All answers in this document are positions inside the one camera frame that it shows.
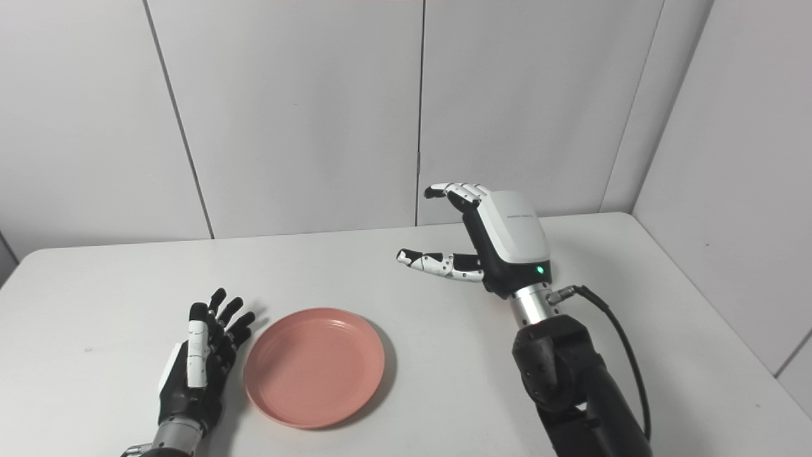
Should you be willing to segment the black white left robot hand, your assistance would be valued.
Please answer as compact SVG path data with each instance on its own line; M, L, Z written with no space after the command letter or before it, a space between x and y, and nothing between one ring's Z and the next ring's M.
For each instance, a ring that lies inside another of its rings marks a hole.
M180 416L200 425L208 434L223 414L223 392L241 345L252 335L254 312L237 313L243 298L226 301L218 288L209 303L193 303L189 310L187 338L172 356L159 400L159 423Z

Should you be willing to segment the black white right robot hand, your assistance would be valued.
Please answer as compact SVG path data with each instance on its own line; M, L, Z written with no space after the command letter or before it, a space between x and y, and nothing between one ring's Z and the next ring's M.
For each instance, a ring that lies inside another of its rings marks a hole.
M401 249L398 263L435 277L480 282L502 299L531 286L551 286L551 249L539 217L522 194L450 182L430 185L424 196L444 197L461 212L476 252L445 255Z

